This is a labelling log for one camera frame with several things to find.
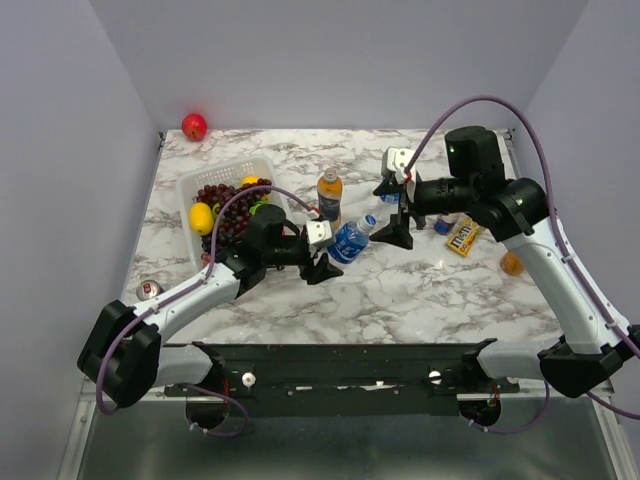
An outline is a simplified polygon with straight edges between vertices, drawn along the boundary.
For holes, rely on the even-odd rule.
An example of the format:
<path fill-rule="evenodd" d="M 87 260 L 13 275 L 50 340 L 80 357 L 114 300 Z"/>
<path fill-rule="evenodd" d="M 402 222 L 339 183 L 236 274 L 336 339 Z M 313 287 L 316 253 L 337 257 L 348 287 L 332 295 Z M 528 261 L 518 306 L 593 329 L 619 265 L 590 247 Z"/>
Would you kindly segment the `blue label water bottle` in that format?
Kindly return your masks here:
<path fill-rule="evenodd" d="M 344 224 L 336 233 L 335 242 L 327 248 L 329 256 L 340 264 L 351 264 L 369 244 L 371 232 L 360 232 L 358 220 Z"/>

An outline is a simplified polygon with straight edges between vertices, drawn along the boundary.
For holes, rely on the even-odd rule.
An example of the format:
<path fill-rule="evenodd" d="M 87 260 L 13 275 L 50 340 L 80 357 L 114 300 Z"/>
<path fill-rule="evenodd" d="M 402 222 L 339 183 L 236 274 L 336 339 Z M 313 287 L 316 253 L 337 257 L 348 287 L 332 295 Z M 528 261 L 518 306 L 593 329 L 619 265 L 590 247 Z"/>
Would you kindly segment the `small orange juice bottle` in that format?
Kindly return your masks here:
<path fill-rule="evenodd" d="M 525 268 L 518 257 L 510 251 L 507 251 L 500 259 L 500 268 L 510 276 L 519 276 Z"/>

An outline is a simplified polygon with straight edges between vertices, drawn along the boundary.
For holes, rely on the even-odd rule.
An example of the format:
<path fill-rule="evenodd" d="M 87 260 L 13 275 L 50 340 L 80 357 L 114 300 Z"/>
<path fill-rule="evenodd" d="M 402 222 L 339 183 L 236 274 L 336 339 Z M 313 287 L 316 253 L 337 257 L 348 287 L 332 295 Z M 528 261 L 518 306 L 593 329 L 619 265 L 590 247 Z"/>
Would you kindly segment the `blue Pocari Sweat cap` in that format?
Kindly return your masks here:
<path fill-rule="evenodd" d="M 376 219 L 373 215 L 366 214 L 358 220 L 356 226 L 360 232 L 369 234 L 376 226 Z"/>

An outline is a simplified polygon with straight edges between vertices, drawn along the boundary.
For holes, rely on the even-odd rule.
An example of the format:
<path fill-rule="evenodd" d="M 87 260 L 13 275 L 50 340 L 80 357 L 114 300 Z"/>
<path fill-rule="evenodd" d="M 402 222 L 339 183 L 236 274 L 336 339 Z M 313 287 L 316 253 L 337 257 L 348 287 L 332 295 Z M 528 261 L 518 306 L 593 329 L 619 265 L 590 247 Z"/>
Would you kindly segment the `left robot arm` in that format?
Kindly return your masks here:
<path fill-rule="evenodd" d="M 134 306 L 120 300 L 107 304 L 77 360 L 80 371 L 95 383 L 97 398 L 109 397 L 127 408 L 154 386 L 183 381 L 201 395 L 214 393 L 221 385 L 220 368 L 198 347 L 163 353 L 173 335 L 254 288 L 270 268 L 296 266 L 309 285 L 342 274 L 323 251 L 334 241 L 328 220 L 309 220 L 287 234 L 290 224 L 280 207 L 262 206 L 241 238 L 214 253 L 193 277 Z"/>

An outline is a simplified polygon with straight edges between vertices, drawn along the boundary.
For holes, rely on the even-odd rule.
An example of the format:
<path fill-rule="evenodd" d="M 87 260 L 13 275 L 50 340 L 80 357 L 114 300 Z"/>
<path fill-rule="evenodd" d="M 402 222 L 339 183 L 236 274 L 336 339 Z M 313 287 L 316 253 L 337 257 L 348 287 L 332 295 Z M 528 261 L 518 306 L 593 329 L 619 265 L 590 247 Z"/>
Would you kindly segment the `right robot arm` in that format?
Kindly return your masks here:
<path fill-rule="evenodd" d="M 416 152 L 390 148 L 382 157 L 376 196 L 398 195 L 388 225 L 373 240 L 413 247 L 410 219 L 462 213 L 487 229 L 523 264 L 558 320 L 562 334 L 548 343 L 481 343 L 460 367 L 460 379 L 480 392 L 496 379 L 544 380 L 577 398 L 616 373 L 639 350 L 639 328 L 606 299 L 564 239 L 547 195 L 528 178 L 505 175 L 497 135 L 481 126 L 444 138 L 449 176 L 423 180 Z"/>

